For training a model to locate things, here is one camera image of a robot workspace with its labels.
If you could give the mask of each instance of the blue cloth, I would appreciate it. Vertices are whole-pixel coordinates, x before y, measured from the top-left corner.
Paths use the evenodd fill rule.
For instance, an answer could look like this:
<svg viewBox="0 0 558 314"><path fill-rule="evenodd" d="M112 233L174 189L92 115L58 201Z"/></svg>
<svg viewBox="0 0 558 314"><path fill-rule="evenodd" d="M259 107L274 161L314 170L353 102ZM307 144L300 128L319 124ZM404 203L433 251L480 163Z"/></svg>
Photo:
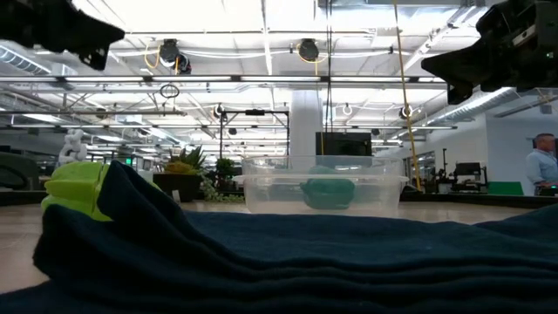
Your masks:
<svg viewBox="0 0 558 314"><path fill-rule="evenodd" d="M558 208L473 226L187 213L113 162L112 222L57 205L0 313L557 313Z"/></svg>
<svg viewBox="0 0 558 314"><path fill-rule="evenodd" d="M547 152L535 149L527 158L527 178L533 184L540 182L558 182L558 162Z"/></svg>

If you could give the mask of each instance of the lime green towel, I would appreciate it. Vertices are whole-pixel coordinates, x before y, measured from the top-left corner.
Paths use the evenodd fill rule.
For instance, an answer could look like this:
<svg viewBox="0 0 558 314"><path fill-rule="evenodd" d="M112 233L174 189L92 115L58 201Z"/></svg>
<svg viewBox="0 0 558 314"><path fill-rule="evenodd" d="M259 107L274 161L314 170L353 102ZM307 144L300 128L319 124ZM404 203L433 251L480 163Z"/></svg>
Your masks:
<svg viewBox="0 0 558 314"><path fill-rule="evenodd" d="M41 203L43 210L58 204L80 211L101 222L110 221L97 208L97 198L109 165L98 162L78 161L59 167L44 184L48 196Z"/></svg>

